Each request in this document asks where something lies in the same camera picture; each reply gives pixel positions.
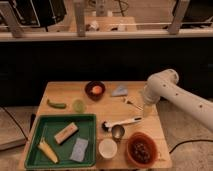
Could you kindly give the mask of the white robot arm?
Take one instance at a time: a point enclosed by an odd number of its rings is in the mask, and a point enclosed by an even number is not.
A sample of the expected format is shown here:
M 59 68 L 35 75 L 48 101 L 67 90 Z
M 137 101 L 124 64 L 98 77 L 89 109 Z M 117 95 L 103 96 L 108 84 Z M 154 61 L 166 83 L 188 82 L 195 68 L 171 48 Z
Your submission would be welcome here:
M 180 88 L 178 81 L 179 75 L 174 69 L 150 75 L 142 93 L 144 103 L 157 104 L 163 97 L 213 132 L 213 102 Z

